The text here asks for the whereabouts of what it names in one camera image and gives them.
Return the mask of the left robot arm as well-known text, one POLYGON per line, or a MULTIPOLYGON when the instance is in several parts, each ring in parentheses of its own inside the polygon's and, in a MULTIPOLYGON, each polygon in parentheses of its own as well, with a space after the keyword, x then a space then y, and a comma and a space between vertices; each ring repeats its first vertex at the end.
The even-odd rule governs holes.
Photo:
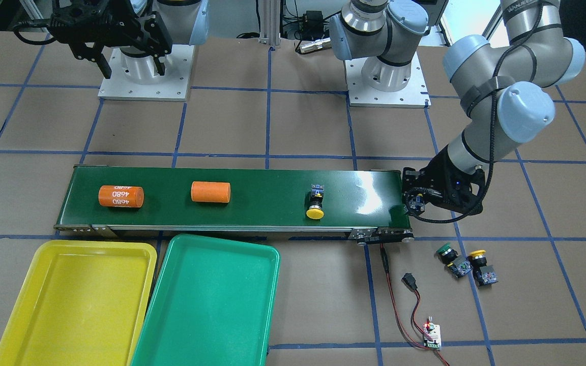
MULTIPOLYGON (((502 1, 509 46, 493 48, 482 35, 451 45, 443 58, 449 83, 470 124, 423 169, 402 172, 403 211, 419 220, 426 204, 481 213, 494 165, 534 139, 555 118, 544 92, 574 79, 584 47, 563 35, 559 1, 502 1)), ((364 59, 360 79, 381 93, 412 80, 412 60, 429 30, 428 14, 412 1, 351 1, 329 21, 339 60, 364 59)))

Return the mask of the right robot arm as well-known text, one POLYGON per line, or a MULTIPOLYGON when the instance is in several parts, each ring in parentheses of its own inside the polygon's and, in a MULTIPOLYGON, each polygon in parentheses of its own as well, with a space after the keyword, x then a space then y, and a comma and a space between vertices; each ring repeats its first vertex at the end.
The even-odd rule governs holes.
POLYGON ((167 75, 175 46, 204 44, 209 23, 207 1, 56 1, 46 29, 105 79, 112 67, 104 48, 118 49, 126 77, 147 84, 167 75))

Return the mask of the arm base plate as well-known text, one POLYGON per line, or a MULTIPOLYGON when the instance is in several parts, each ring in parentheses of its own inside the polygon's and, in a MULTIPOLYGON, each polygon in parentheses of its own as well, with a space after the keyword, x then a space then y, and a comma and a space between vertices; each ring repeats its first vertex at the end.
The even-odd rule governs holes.
POLYGON ((402 67, 386 65, 376 56, 345 60, 344 66, 352 107, 423 108, 432 104, 417 53, 402 67))
POLYGON ((102 79, 98 97, 105 100, 185 102, 197 48, 174 45, 172 53, 161 58, 165 74, 158 74, 151 56, 128 56, 120 48, 112 51, 111 77, 102 79))

